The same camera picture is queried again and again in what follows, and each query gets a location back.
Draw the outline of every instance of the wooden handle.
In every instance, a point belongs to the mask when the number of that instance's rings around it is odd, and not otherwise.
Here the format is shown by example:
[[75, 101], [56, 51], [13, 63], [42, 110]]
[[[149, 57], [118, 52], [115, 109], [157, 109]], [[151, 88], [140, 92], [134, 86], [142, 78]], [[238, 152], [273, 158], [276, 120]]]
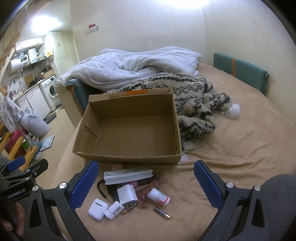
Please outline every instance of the wooden handle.
[[5, 89], [3, 89], [2, 86], [0, 86], [0, 92], [1, 92], [4, 96], [7, 95], [7, 91], [6, 91]]

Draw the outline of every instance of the crumpled white blanket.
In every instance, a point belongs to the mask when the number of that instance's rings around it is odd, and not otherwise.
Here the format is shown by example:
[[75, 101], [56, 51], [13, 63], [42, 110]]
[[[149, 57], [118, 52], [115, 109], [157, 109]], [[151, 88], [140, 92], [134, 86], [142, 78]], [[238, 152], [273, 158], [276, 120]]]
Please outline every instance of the crumpled white blanket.
[[[22, 114], [23, 114], [22, 109], [19, 108], [10, 98], [8, 98], [6, 96], [4, 98], [6, 98], [6, 100], [7, 100], [8, 104], [9, 104], [15, 118], [16, 119], [21, 119]], [[9, 110], [7, 108], [7, 104], [6, 104], [5, 100], [2, 101], [0, 110], [1, 110], [0, 111], [1, 117], [4, 120], [5, 126], [7, 127], [7, 129], [11, 133], [13, 133], [16, 127], [15, 127], [15, 123], [13, 122], [13, 118], [11, 117], [10, 112], [9, 112]]]
[[145, 52], [104, 49], [94, 57], [74, 65], [54, 84], [56, 93], [65, 92], [67, 81], [78, 78], [94, 88], [109, 91], [161, 73], [197, 76], [201, 54], [179, 47], [164, 47]]

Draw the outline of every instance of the brown rubber hand toy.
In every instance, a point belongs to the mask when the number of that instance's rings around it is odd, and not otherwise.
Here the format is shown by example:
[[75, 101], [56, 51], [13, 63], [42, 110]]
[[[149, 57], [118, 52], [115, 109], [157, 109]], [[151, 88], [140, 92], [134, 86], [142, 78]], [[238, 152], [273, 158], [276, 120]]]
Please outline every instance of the brown rubber hand toy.
[[136, 195], [138, 198], [138, 208], [148, 208], [145, 205], [145, 202], [149, 202], [149, 198], [147, 197], [148, 193], [152, 190], [152, 188], [160, 189], [160, 184], [166, 183], [167, 179], [163, 178], [159, 180], [159, 173], [155, 175], [155, 178], [151, 183], [149, 183], [146, 187], [137, 190]]

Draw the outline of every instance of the open cardboard box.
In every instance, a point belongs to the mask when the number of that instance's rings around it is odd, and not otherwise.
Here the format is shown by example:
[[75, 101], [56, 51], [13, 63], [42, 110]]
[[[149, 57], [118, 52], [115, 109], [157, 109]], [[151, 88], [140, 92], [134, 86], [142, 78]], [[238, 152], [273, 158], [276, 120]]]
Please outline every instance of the open cardboard box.
[[178, 163], [181, 142], [173, 89], [89, 96], [73, 152], [106, 163]]

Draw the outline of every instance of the tan blanket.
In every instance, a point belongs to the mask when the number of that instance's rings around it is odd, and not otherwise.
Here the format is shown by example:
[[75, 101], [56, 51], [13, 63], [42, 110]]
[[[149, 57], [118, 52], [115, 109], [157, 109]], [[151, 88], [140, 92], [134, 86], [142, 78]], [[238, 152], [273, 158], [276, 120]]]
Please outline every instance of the tan blanket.
[[[87, 211], [93, 200], [106, 201], [96, 184], [103, 172], [112, 168], [111, 164], [100, 164], [99, 177], [82, 207], [76, 209], [96, 240], [197, 240], [217, 210], [210, 206], [193, 174], [196, 160], [203, 159], [224, 181], [237, 182], [240, 188], [261, 185], [277, 174], [296, 173], [296, 128], [279, 109], [258, 90], [223, 71], [207, 64], [200, 64], [197, 69], [217, 91], [228, 93], [240, 105], [240, 117], [230, 120], [216, 114], [218, 124], [213, 135], [200, 149], [189, 152], [186, 163], [150, 166], [168, 179], [160, 190], [170, 197], [169, 204], [163, 207], [170, 220], [153, 211], [153, 202], [147, 210], [136, 208], [114, 220], [91, 218]], [[72, 153], [76, 133], [60, 161], [53, 186], [70, 180], [85, 164], [85, 160]], [[57, 220], [67, 234], [60, 217]]]

